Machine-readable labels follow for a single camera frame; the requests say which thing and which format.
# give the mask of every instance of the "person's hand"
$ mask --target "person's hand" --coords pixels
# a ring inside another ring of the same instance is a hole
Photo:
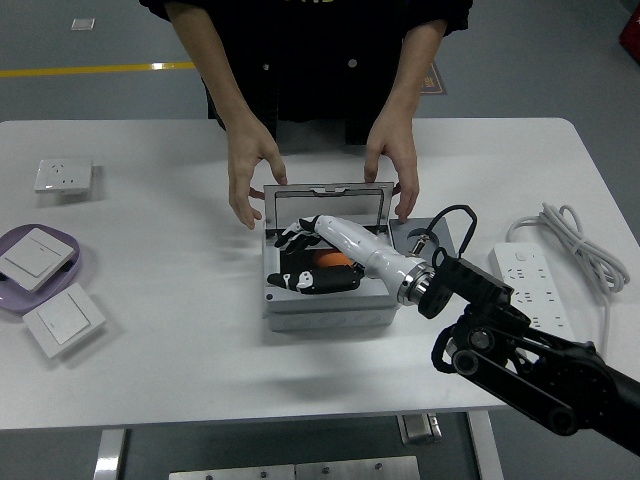
[[[394,194],[400,192],[400,202],[395,212],[401,222],[407,221],[420,192],[412,120],[411,115],[385,106],[369,132],[367,159],[364,164],[364,181],[371,183],[378,175],[380,155],[386,155],[391,159],[398,172],[398,184]]]
[[[269,130],[253,115],[230,126],[227,125],[229,147],[229,205],[238,219],[249,229],[262,214],[249,203],[249,197],[264,199],[264,193],[251,186],[253,172],[263,159],[269,162],[273,178],[280,185],[287,184],[287,172],[280,150]]]

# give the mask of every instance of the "power strip outlet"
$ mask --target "power strip outlet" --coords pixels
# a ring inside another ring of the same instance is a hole
[[[498,243],[489,254],[493,274],[514,289],[511,304],[533,328],[575,341],[544,254],[535,243]]]

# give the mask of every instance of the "person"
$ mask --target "person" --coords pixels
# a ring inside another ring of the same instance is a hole
[[[406,221],[420,190],[412,119],[444,36],[467,28],[473,0],[139,0],[169,20],[227,132],[229,204],[248,228],[256,165],[287,183],[277,121],[340,118],[366,145],[364,181],[381,155],[398,175]]]

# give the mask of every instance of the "open box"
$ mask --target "open box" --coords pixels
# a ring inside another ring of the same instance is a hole
[[[265,185],[263,256],[263,316],[273,331],[310,328],[389,325],[399,308],[380,279],[364,277],[355,290],[304,295],[267,282],[272,273],[318,268],[312,262],[317,249],[331,248],[321,241],[302,252],[285,255],[274,246],[278,236],[300,218],[333,215],[356,222],[402,254],[417,241],[431,218],[410,218],[405,223],[389,219],[392,182]],[[438,247],[450,255],[455,249],[447,222],[441,218],[429,233],[430,240],[419,256],[431,264]]]

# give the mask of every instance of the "person's arm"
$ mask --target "person's arm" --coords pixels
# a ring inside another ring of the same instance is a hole
[[[276,181],[280,184],[287,181],[278,146],[242,96],[209,14],[200,7],[179,2],[168,2],[165,8],[227,129],[229,204],[240,221],[253,229],[255,220],[262,218],[249,203],[250,196],[260,196],[251,188],[255,166],[266,159]]]
[[[402,222],[407,220],[420,192],[418,160],[413,141],[413,115],[420,102],[422,82],[446,28],[446,21],[435,20],[407,33],[393,87],[367,140],[365,181],[375,181],[380,155],[391,159],[398,172],[400,185],[400,202],[395,212]]]

